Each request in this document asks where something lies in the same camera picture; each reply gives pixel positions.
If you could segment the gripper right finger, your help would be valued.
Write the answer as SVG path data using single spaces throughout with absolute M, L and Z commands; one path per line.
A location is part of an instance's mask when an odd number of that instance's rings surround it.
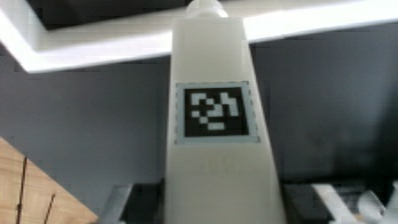
M 354 184 L 287 184 L 283 194 L 288 224 L 356 223 Z

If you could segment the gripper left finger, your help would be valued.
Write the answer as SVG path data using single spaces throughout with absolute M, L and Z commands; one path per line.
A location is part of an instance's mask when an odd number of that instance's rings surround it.
M 164 224 L 164 186 L 120 185 L 113 189 L 100 224 Z

